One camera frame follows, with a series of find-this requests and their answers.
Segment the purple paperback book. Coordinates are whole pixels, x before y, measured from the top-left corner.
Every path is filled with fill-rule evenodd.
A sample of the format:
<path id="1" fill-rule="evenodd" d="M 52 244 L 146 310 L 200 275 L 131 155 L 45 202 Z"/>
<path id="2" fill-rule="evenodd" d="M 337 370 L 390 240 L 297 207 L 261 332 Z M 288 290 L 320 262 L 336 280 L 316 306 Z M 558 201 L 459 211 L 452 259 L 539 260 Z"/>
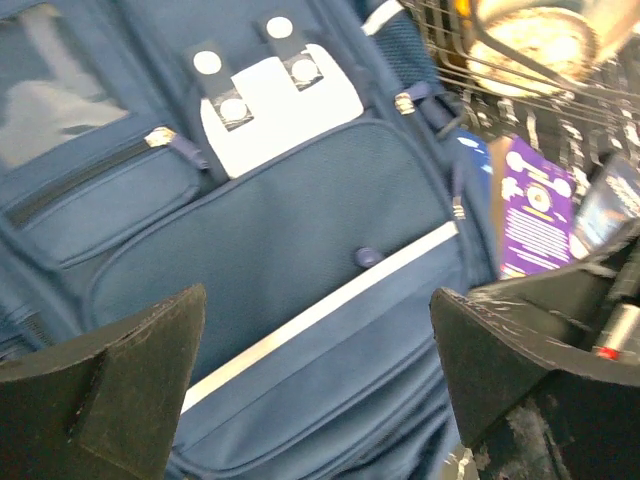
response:
<path id="1" fill-rule="evenodd" d="M 574 182 L 570 174 L 514 136 L 496 176 L 500 276 L 521 278 L 571 263 Z"/>

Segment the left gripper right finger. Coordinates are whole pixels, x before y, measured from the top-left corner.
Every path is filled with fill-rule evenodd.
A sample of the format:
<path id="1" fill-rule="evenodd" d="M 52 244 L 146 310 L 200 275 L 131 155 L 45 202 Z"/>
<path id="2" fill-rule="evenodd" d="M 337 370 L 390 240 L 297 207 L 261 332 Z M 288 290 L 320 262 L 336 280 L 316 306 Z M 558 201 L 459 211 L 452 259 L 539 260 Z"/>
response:
<path id="1" fill-rule="evenodd" d="M 431 321 L 462 444 L 482 479 L 636 479 L 639 368 L 450 289 Z"/>

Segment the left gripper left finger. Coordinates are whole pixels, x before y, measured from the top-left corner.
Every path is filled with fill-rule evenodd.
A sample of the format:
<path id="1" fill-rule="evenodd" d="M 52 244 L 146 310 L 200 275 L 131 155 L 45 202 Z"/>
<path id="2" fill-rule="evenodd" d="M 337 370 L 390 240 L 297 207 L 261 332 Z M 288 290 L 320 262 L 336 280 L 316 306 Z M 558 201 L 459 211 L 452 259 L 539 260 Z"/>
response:
<path id="1" fill-rule="evenodd" d="M 1 364 L 4 479 L 161 479 L 191 379 L 206 292 Z"/>

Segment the navy blue student backpack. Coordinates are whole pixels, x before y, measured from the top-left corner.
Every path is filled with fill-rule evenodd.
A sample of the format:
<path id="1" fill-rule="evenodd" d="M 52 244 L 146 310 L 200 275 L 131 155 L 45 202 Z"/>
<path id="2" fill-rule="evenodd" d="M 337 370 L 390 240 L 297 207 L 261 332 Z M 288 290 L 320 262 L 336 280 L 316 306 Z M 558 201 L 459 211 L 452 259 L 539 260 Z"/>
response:
<path id="1" fill-rule="evenodd" d="M 194 284 L 167 479 L 435 479 L 430 315 L 495 277 L 487 199 L 398 1 L 5 1 L 1 358 Z"/>

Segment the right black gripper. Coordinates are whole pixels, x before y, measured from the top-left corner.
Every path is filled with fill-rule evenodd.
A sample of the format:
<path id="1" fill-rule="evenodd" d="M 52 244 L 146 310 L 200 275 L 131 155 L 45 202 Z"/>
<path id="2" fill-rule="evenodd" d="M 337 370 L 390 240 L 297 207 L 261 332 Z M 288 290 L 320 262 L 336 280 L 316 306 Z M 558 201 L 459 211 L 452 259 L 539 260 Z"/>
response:
<path id="1" fill-rule="evenodd" d="M 639 226 L 625 224 L 574 263 L 471 291 L 469 298 L 537 333 L 588 351 L 615 304 L 639 299 Z"/>

